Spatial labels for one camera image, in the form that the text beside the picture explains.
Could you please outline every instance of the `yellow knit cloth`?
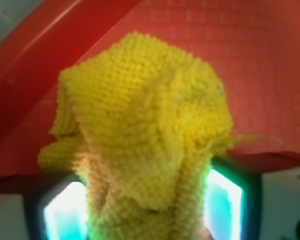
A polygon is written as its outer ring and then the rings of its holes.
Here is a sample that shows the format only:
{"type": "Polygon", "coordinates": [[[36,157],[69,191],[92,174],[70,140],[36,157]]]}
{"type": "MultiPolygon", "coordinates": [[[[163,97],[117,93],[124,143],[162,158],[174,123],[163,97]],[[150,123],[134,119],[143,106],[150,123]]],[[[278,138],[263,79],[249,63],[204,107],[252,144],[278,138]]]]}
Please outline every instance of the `yellow knit cloth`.
{"type": "Polygon", "coordinates": [[[198,239],[210,158],[231,146],[221,81],[199,58],[128,34],[63,70],[38,162],[87,183],[90,239],[198,239]]]}

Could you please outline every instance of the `red tiled surface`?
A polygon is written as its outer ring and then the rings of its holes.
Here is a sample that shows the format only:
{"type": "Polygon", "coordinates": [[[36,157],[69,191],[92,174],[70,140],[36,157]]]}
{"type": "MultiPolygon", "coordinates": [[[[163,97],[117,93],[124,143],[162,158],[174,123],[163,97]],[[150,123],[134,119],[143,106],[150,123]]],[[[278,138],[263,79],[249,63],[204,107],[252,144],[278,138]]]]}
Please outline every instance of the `red tiled surface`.
{"type": "MultiPolygon", "coordinates": [[[[228,93],[234,134],[284,141],[245,143],[234,152],[300,152],[300,0],[143,0],[81,60],[132,31],[157,36],[211,63],[228,93]]],[[[48,130],[56,90],[0,146],[0,162],[13,165],[15,173],[38,171],[37,154],[53,141],[48,130]]]]}

